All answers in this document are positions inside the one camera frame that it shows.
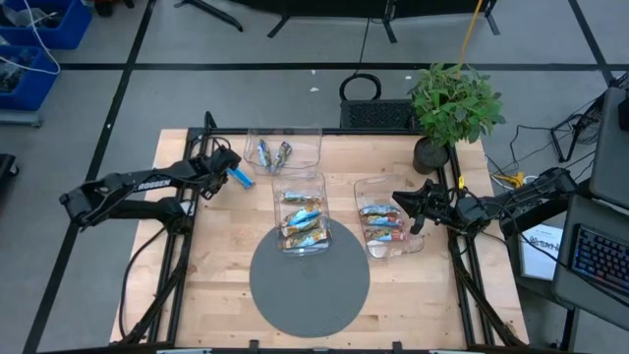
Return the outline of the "black cart base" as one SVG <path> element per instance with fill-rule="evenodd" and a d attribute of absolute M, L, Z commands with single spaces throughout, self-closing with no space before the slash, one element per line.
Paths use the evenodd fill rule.
<path fill-rule="evenodd" d="M 8 153 L 0 153 L 0 197 L 10 187 L 12 180 L 20 173 L 16 158 Z"/>

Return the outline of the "green potted plant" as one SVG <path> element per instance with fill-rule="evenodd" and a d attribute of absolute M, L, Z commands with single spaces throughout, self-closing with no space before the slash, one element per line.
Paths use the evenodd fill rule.
<path fill-rule="evenodd" d="M 413 152 L 413 167 L 423 175 L 443 167 L 457 143 L 475 143 L 496 125 L 505 123 L 501 93 L 489 83 L 490 76 L 459 64 L 446 68 L 433 64 L 419 71 L 409 90 L 417 124 L 423 136 Z"/>

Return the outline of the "grey desk panel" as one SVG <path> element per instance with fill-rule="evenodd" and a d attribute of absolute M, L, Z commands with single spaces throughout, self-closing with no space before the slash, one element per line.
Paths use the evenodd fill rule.
<path fill-rule="evenodd" d="M 594 166 L 589 189 L 596 196 L 629 209 L 629 132 L 619 126 L 618 105 L 627 91 L 605 92 Z"/>

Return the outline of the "black backdrop panel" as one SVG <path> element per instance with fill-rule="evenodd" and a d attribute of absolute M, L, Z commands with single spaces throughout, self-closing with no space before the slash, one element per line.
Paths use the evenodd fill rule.
<path fill-rule="evenodd" d="M 274 37 L 292 17 L 380 19 L 391 43 L 397 39 L 393 20 L 423 16 L 473 14 L 477 5 L 494 35 L 500 35 L 492 16 L 497 0 L 231 0 L 252 9 L 274 13 L 280 23 L 268 34 Z"/>

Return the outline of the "black stand leg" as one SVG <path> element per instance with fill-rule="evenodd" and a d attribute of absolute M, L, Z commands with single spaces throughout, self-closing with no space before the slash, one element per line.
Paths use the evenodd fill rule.
<path fill-rule="evenodd" d="M 221 22 L 230 25 L 232 27 L 234 27 L 237 31 L 239 32 L 243 32 L 244 28 L 243 26 L 232 16 L 230 16 L 229 14 L 219 10 L 218 8 L 209 5 L 208 3 L 204 2 L 203 0 L 180 0 L 179 2 L 174 4 L 175 8 L 180 8 L 186 5 L 191 5 L 209 15 L 211 15 L 212 17 L 220 20 Z"/>

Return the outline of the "blue storage bin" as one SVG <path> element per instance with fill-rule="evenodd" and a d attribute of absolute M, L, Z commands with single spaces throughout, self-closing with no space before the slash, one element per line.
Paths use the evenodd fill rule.
<path fill-rule="evenodd" d="M 60 24 L 55 28 L 37 28 L 37 34 L 49 49 L 76 49 L 91 21 L 92 14 L 81 0 L 27 0 L 32 10 L 37 7 L 60 10 Z M 0 26 L 0 36 L 12 45 L 39 45 L 32 28 Z"/>
<path fill-rule="evenodd" d="M 41 48 L 0 45 L 0 109 L 38 110 L 58 74 Z"/>

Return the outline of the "grey cart shelf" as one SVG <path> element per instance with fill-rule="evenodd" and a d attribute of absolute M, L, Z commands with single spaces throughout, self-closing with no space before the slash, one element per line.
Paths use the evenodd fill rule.
<path fill-rule="evenodd" d="M 0 125 L 29 126 L 38 128 L 43 119 L 37 112 L 21 110 L 0 110 Z"/>

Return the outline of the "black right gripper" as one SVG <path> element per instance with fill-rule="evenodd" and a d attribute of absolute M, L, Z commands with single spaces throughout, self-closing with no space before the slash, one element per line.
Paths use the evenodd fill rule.
<path fill-rule="evenodd" d="M 460 220 L 451 205 L 448 190 L 431 179 L 427 179 L 423 187 L 414 192 L 394 191 L 392 199 L 414 219 L 414 224 L 410 227 L 411 234 L 419 234 L 427 219 L 435 225 L 460 228 Z"/>

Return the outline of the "backlit black keyboard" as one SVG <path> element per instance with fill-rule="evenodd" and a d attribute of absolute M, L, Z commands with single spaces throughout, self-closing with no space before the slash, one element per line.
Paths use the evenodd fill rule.
<path fill-rule="evenodd" d="M 571 268 L 601 286 L 629 297 L 629 241 L 578 224 Z"/>

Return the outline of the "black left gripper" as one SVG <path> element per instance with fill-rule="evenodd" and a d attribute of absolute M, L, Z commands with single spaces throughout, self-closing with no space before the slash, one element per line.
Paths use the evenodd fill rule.
<path fill-rule="evenodd" d="M 228 182 L 227 171 L 239 169 L 241 157 L 234 150 L 220 146 L 200 160 L 200 195 L 212 198 Z"/>

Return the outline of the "yellow power plug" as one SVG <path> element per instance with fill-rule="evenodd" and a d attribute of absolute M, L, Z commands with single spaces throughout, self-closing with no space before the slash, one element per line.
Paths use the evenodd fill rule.
<path fill-rule="evenodd" d="M 525 184 L 525 175 L 522 172 L 515 175 L 492 174 L 490 178 L 506 190 L 521 188 Z"/>

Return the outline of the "round grey woven mat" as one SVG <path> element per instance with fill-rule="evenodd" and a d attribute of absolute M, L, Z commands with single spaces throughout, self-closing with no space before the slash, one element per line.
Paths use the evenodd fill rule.
<path fill-rule="evenodd" d="M 313 338 L 341 331 L 359 314 L 370 289 L 370 266 L 362 244 L 336 220 L 331 245 L 305 255 L 278 249 L 277 231 L 258 243 L 250 266 L 257 309 L 286 334 Z"/>

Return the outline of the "black perforated box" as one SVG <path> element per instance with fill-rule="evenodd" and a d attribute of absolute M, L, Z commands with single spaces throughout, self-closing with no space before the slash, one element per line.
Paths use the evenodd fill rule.
<path fill-rule="evenodd" d="M 344 100 L 340 127 L 355 129 L 408 129 L 415 115 L 410 100 Z"/>

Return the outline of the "clear plastic bin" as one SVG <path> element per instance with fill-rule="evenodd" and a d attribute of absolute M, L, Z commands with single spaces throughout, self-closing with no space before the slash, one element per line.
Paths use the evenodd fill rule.
<path fill-rule="evenodd" d="M 257 143 L 260 139 L 267 143 L 271 160 L 276 156 L 282 142 L 292 147 L 292 153 L 286 164 L 275 173 L 266 172 L 260 165 Z M 317 170 L 320 162 L 322 129 L 319 128 L 268 128 L 250 129 L 246 135 L 243 158 L 259 175 L 301 174 Z"/>
<path fill-rule="evenodd" d="M 281 194 L 286 191 L 321 196 L 322 202 L 320 204 L 311 205 L 284 204 L 281 202 Z M 280 176 L 272 182 L 272 192 L 274 199 L 275 229 L 277 234 L 276 244 L 278 249 L 282 253 L 291 256 L 315 255 L 325 252 L 332 244 L 332 231 L 324 176 L 318 172 Z M 326 229 L 327 239 L 306 248 L 283 249 L 282 242 L 289 238 L 284 237 L 281 233 L 283 219 L 293 211 L 306 206 L 317 206 L 320 208 L 321 213 L 319 218 L 322 221 L 320 228 Z"/>
<path fill-rule="evenodd" d="M 409 191 L 411 186 L 411 181 L 398 174 L 366 178 L 355 183 L 354 195 L 361 233 L 365 241 L 366 250 L 372 258 L 386 259 L 413 254 L 420 252 L 424 248 L 424 237 L 410 233 L 410 227 L 413 225 L 414 220 L 392 199 L 394 191 Z M 388 215 L 398 216 L 403 220 L 404 225 L 402 227 L 389 228 L 402 228 L 407 234 L 407 239 L 405 241 L 391 242 L 368 241 L 364 236 L 364 231 L 368 228 L 378 227 L 364 225 L 364 216 L 359 215 L 359 209 L 368 205 L 393 205 L 398 207 L 400 209 L 399 214 Z"/>

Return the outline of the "grey keyboard tray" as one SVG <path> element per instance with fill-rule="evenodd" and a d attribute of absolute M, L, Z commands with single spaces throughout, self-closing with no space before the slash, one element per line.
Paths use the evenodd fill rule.
<path fill-rule="evenodd" d="M 629 297 L 601 286 L 571 268 L 578 224 L 629 241 L 629 215 L 582 197 L 573 198 L 566 213 L 552 291 L 560 300 L 629 330 Z"/>

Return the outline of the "white printed sheet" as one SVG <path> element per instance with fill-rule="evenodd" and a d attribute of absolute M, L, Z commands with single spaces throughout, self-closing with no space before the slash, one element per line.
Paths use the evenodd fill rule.
<path fill-rule="evenodd" d="M 521 275 L 553 281 L 563 230 L 544 224 L 520 235 Z"/>

